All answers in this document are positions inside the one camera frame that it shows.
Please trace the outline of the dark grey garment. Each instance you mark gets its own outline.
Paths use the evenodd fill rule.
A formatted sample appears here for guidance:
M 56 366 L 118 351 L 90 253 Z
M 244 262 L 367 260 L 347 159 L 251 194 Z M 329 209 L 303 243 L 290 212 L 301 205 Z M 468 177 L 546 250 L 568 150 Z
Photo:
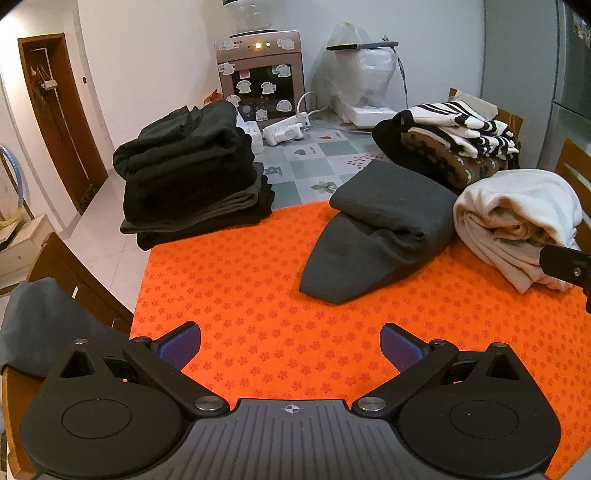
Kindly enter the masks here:
M 456 200 L 421 174 L 370 162 L 332 194 L 338 214 L 308 257 L 301 293 L 342 304 L 414 274 L 451 242 Z

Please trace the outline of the striped patterned clothes pile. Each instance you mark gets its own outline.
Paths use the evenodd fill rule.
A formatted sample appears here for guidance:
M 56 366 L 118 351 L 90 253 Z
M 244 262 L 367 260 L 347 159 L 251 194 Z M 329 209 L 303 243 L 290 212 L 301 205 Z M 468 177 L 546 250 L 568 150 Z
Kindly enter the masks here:
M 376 125 L 373 139 L 395 164 L 455 193 L 519 167 L 523 119 L 457 96 L 421 103 Z

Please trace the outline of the black folded clothes stack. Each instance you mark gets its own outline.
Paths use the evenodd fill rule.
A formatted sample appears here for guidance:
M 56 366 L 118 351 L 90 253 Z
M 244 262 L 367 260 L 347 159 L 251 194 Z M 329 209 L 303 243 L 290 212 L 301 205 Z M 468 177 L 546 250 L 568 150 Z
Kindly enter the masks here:
M 125 182 L 121 233 L 150 250 L 270 217 L 273 186 L 236 117 L 227 101 L 182 107 L 114 151 Z

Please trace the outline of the cream white sweater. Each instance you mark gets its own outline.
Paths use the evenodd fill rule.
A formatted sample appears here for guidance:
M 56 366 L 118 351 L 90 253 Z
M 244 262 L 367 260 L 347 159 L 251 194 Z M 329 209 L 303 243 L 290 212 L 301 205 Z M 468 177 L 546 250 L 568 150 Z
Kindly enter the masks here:
M 583 220 L 580 200 L 556 173 L 504 170 L 468 186 L 453 207 L 454 225 L 465 245 L 496 268 L 521 294 L 538 283 L 568 291 L 572 285 L 545 274 L 546 245 L 577 249 Z

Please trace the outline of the orange floral table mat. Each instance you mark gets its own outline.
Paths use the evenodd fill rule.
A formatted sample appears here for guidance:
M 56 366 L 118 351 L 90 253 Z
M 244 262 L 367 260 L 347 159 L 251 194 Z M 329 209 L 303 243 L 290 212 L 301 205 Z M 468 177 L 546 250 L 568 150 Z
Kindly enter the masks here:
M 308 256 L 335 212 L 327 203 L 274 212 L 256 226 L 155 247 L 131 333 L 201 330 L 185 373 L 229 402 L 240 398 L 353 401 L 394 376 L 381 327 L 445 339 L 463 350 L 509 344 L 562 429 L 548 469 L 562 477 L 590 447 L 590 317 L 578 289 L 525 293 L 454 241 L 409 278 L 342 305 L 300 291 Z

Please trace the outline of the left wooden chair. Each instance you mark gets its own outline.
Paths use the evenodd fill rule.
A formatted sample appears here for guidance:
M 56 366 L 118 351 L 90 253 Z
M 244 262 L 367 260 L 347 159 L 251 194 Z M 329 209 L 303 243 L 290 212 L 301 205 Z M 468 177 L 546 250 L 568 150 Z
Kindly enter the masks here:
M 19 427 L 53 363 L 76 339 L 129 334 L 132 319 L 57 234 L 43 240 L 26 279 L 10 294 L 1 326 L 2 420 L 14 478 L 34 477 Z

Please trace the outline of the grey cloth on chair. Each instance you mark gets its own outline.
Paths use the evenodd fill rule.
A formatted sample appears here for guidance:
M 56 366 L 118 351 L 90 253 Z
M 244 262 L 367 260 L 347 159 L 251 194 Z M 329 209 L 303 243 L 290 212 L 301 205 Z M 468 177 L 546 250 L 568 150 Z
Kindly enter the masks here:
M 52 278 L 21 282 L 11 293 L 1 325 L 1 367 L 45 378 L 79 339 L 117 355 L 127 336 L 101 324 Z

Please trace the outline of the silver refrigerator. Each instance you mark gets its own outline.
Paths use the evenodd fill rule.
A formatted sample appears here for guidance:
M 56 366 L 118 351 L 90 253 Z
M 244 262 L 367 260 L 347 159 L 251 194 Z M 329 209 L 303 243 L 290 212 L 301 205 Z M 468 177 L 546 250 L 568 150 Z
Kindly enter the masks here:
M 563 144 L 590 153 L 590 25 L 557 2 L 558 51 L 554 96 L 538 167 L 554 170 Z

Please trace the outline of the white low cabinet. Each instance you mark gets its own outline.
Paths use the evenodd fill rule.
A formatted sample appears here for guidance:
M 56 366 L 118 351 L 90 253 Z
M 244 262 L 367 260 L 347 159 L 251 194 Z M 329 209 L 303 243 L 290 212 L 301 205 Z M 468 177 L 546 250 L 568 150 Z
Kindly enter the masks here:
M 22 223 L 1 249 L 1 296 L 7 296 L 24 280 L 43 241 L 54 229 L 46 215 Z

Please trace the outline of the checkered floral tablecloth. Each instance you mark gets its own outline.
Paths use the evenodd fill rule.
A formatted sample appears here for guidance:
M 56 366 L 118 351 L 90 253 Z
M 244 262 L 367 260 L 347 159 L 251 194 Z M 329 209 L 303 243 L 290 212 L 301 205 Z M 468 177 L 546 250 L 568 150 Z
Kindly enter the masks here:
M 327 201 L 374 160 L 388 157 L 369 132 L 321 122 L 301 140 L 266 146 L 256 156 L 273 189 L 274 210 Z

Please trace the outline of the white power strip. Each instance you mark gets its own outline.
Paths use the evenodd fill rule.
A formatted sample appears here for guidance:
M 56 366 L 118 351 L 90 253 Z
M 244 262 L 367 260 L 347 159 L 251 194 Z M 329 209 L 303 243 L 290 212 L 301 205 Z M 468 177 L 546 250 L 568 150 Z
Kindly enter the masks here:
M 304 138 L 304 131 L 311 127 L 307 112 L 280 120 L 263 128 L 263 142 L 267 146 L 274 147 L 291 140 Z

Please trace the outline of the brown wooden door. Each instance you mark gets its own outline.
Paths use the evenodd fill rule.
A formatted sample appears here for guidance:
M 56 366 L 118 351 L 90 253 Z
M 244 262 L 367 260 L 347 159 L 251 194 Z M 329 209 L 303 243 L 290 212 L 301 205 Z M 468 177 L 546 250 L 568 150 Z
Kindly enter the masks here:
M 49 156 L 82 214 L 107 180 L 74 80 L 63 33 L 18 40 L 27 93 Z

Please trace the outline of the white plastic bag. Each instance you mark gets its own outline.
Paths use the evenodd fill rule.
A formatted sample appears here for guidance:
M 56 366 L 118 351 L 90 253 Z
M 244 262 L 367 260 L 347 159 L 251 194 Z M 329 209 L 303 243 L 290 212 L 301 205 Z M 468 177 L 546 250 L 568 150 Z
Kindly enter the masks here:
M 393 118 L 387 94 L 394 74 L 404 72 L 398 46 L 386 36 L 374 41 L 351 23 L 337 25 L 311 77 L 318 105 L 360 130 Z

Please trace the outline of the pink water dispenser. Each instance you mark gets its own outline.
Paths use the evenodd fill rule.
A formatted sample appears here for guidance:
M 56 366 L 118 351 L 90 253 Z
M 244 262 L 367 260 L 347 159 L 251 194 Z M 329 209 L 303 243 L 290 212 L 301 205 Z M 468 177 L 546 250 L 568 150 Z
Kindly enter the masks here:
M 215 45 L 215 58 L 221 94 L 243 120 L 264 128 L 296 114 L 304 95 L 297 30 L 234 35 Z

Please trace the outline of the clear water bottle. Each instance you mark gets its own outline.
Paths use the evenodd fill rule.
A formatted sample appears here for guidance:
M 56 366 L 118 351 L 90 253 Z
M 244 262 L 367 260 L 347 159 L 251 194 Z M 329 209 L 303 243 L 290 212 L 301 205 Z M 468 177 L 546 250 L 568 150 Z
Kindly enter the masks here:
M 231 37 L 274 30 L 276 2 L 273 0 L 223 0 L 222 7 L 228 14 Z

